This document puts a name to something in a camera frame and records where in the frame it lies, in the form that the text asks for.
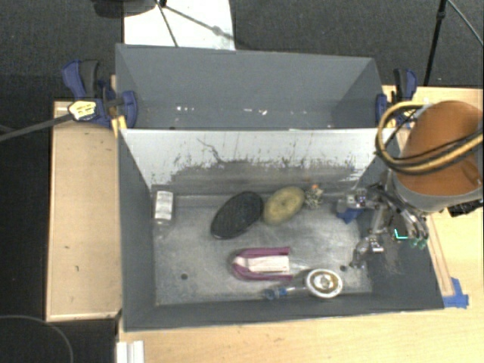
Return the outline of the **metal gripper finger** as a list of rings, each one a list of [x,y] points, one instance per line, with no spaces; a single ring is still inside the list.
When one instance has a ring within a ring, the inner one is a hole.
[[[351,268],[363,268],[366,261],[373,255],[382,254],[384,247],[379,242],[378,236],[367,236],[362,238],[355,246],[350,262]]]
[[[345,213],[347,210],[360,210],[366,207],[368,191],[366,188],[355,188],[344,194],[337,201],[337,212]]]

